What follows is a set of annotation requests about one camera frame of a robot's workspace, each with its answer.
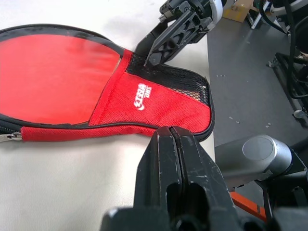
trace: metal cylinder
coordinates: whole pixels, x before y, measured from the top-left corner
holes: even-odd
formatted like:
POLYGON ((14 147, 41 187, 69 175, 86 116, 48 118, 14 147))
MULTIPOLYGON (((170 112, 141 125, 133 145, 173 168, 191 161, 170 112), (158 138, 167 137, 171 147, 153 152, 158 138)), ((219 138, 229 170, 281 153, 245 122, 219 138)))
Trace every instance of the metal cylinder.
POLYGON ((283 173, 291 164, 292 154, 283 142, 258 135, 215 147, 215 159, 231 190, 283 173))

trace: black mesh pocket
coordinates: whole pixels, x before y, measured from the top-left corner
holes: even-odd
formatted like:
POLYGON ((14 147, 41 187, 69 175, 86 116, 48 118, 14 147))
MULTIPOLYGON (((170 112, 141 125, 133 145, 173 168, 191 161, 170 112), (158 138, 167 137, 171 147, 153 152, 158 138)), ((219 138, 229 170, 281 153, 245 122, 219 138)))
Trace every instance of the black mesh pocket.
POLYGON ((168 65, 144 67, 144 62, 144 57, 133 54, 127 72, 209 105, 209 84, 206 78, 168 65))

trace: orange metal part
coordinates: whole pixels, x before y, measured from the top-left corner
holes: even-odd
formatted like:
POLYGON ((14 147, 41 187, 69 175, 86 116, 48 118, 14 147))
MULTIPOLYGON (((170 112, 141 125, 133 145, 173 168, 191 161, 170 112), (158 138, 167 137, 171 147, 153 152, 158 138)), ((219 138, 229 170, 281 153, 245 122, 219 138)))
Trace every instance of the orange metal part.
POLYGON ((260 207, 237 192, 231 192, 230 195, 236 206, 266 222, 264 207, 260 207))

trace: table tennis paddle case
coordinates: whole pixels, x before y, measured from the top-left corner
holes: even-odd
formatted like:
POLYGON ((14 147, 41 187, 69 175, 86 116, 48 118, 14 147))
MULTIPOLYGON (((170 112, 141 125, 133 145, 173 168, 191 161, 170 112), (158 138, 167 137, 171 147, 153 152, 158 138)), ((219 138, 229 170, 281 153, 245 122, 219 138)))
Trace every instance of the table tennis paddle case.
POLYGON ((206 78, 144 63, 104 36, 71 26, 0 31, 0 141, 151 136, 161 126, 206 139, 215 120, 206 78))

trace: red fabric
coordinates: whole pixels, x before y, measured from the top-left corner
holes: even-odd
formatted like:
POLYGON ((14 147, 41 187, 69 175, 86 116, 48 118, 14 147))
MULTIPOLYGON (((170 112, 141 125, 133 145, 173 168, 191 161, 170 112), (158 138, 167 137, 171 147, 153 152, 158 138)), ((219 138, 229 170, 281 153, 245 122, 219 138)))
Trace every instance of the red fabric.
POLYGON ((142 128, 139 126, 114 126, 108 128, 90 129, 21 128, 24 141, 72 141, 116 134, 135 133, 151 136, 154 131, 155 129, 142 128))
POLYGON ((207 105, 138 76, 121 73, 130 57, 131 52, 126 51, 121 70, 107 83, 90 119, 91 126, 135 122, 157 127, 180 126, 193 133, 208 128, 211 113, 207 105), (134 105, 140 83, 152 88, 150 97, 143 99, 144 109, 141 111, 134 105))
POLYGON ((64 35, 0 42, 0 113, 32 123, 88 122, 119 58, 102 44, 64 35))

